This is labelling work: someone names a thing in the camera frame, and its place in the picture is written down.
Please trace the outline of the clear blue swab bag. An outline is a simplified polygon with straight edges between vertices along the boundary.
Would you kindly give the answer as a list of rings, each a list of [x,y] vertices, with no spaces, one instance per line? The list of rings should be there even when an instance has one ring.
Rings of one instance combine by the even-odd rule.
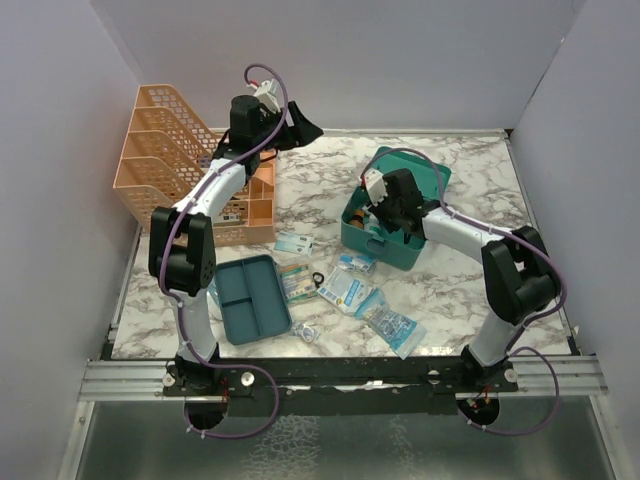
[[[375,288],[355,312],[402,360],[421,343],[426,329],[415,320],[394,311],[382,291]]]

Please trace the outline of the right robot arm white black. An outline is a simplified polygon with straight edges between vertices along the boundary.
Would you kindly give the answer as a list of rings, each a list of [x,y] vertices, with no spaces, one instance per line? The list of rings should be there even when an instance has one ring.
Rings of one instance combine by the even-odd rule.
[[[489,313],[463,349],[459,378],[467,389],[483,390],[494,381],[495,367],[504,362],[529,319],[562,293],[538,232],[529,226],[501,231],[439,199],[428,200],[406,168],[386,174],[370,169],[362,185],[369,211],[386,230],[400,230],[407,240],[443,244],[482,266]]]

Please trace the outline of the green medicine box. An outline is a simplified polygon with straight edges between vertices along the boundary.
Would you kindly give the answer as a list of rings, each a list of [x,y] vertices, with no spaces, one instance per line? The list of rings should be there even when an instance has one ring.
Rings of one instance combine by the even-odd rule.
[[[351,250],[408,271],[426,243],[421,214],[428,203],[439,202],[451,170],[385,146],[376,151],[371,167],[383,174],[387,196],[375,206],[367,190],[357,187],[341,216],[341,242]]]

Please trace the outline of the white bottle green label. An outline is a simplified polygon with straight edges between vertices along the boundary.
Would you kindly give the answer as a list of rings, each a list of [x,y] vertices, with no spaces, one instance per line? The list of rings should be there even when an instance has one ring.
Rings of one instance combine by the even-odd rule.
[[[374,235],[380,235],[381,234],[381,226],[379,223],[367,223],[365,225],[365,231],[370,233],[370,234],[374,234]]]

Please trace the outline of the brown iodine bottle orange cap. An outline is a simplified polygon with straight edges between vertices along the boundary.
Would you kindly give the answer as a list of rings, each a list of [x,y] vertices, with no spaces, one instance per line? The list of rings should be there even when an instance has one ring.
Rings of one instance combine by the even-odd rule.
[[[358,228],[363,229],[365,225],[366,214],[362,210],[357,210],[349,219],[348,224]]]

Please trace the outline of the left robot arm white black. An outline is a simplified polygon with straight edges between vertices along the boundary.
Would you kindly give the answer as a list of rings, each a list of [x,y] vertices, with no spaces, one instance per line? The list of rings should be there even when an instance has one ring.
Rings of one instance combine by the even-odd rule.
[[[236,96],[229,128],[204,177],[174,206],[152,212],[148,270],[174,308],[176,357],[191,363],[186,382],[199,394],[214,392],[221,380],[220,369],[209,362],[218,346],[206,299],[216,269],[213,219],[256,173],[262,152],[301,148],[322,135],[294,101],[270,110],[254,95]]]

